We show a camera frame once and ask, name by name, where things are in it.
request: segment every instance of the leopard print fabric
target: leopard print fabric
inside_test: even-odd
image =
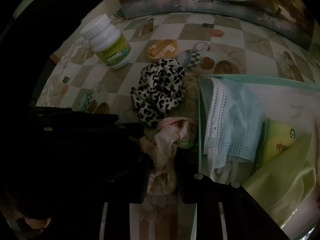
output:
[[[131,88],[132,109],[149,127],[155,127],[169,110],[181,103],[184,97],[182,78],[185,73],[174,59],[161,58],[141,70],[139,87]]]

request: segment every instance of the surgical face mask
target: surgical face mask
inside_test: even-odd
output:
[[[210,176],[216,168],[226,176],[234,163],[254,161],[264,107],[251,90],[230,79],[204,77],[200,90],[207,117],[203,153]]]

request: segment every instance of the dark cloth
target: dark cloth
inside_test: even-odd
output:
[[[3,76],[14,78],[19,104],[27,106],[49,56],[79,27],[102,0],[34,0],[0,43]]]
[[[141,123],[115,125],[114,114],[73,112],[71,108],[29,108],[33,149],[7,156],[7,191],[104,193],[112,198],[143,199],[152,162],[140,150]]]

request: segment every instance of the flower painting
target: flower painting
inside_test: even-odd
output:
[[[314,18],[302,0],[120,0],[127,19],[168,12],[205,12],[247,20],[309,49]]]

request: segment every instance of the bottle cap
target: bottle cap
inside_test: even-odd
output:
[[[89,22],[80,33],[85,39],[91,39],[106,28],[110,22],[111,19],[106,14],[102,14]]]

